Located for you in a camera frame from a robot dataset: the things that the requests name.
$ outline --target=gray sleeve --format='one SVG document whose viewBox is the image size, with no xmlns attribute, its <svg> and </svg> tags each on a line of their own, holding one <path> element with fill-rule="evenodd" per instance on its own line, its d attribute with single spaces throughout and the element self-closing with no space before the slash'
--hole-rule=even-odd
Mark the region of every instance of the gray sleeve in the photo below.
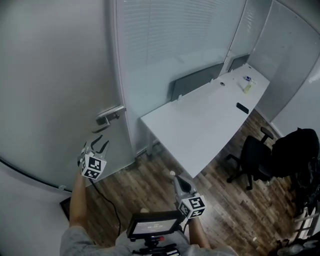
<svg viewBox="0 0 320 256">
<path fill-rule="evenodd" d="M 111 248 L 101 248 L 93 243 L 81 226 L 68 228 L 61 238 L 60 256 L 103 256 L 109 255 Z"/>
<path fill-rule="evenodd" d="M 193 256 L 238 256 L 231 246 L 221 246 L 216 249 L 199 248 L 198 245 L 191 245 L 190 255 Z"/>
</svg>

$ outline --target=monitor screen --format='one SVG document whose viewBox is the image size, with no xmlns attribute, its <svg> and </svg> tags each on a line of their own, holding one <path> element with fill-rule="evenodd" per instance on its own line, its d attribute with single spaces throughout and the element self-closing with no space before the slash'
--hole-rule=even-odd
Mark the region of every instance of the monitor screen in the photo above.
<svg viewBox="0 0 320 256">
<path fill-rule="evenodd" d="M 169 231 L 176 221 L 176 219 L 168 219 L 151 222 L 138 222 L 134 228 L 133 234 L 137 235 Z"/>
</svg>

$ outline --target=small bottle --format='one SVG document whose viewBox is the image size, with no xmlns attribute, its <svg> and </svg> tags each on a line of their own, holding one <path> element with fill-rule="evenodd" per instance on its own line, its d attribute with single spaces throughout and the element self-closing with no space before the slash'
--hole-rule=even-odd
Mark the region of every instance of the small bottle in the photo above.
<svg viewBox="0 0 320 256">
<path fill-rule="evenodd" d="M 245 94 L 247 94 L 247 93 L 249 92 L 249 90 L 251 89 L 251 87 L 252 87 L 254 84 L 255 84 L 255 81 L 254 81 L 253 79 L 251 79 L 251 80 L 248 82 L 247 86 L 243 89 L 243 92 L 244 92 Z"/>
</svg>

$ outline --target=white wall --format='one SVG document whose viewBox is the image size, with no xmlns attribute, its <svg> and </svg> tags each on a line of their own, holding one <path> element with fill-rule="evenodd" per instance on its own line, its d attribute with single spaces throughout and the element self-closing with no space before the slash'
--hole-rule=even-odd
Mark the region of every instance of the white wall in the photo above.
<svg viewBox="0 0 320 256">
<path fill-rule="evenodd" d="M 320 2 L 319 0 L 278 0 L 293 10 L 318 33 L 320 33 Z"/>
<path fill-rule="evenodd" d="M 270 84 L 257 104 L 273 120 L 291 100 L 320 54 L 320 35 L 283 4 L 273 1 L 248 63 Z"/>
<path fill-rule="evenodd" d="M 320 136 L 320 58 L 292 100 L 272 121 L 286 136 L 297 128 L 311 128 Z"/>
<path fill-rule="evenodd" d="M 59 255 L 69 225 L 59 202 L 69 196 L 0 164 L 0 255 Z"/>
</svg>

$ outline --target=desk leg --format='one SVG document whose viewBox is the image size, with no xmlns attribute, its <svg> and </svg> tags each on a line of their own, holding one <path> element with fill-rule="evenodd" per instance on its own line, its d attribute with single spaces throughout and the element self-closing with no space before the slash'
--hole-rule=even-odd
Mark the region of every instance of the desk leg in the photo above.
<svg viewBox="0 0 320 256">
<path fill-rule="evenodd" d="M 152 134 L 151 131 L 148 129 L 146 133 L 146 154 L 150 157 L 152 155 L 152 147 L 153 147 L 153 141 L 152 141 Z"/>
</svg>

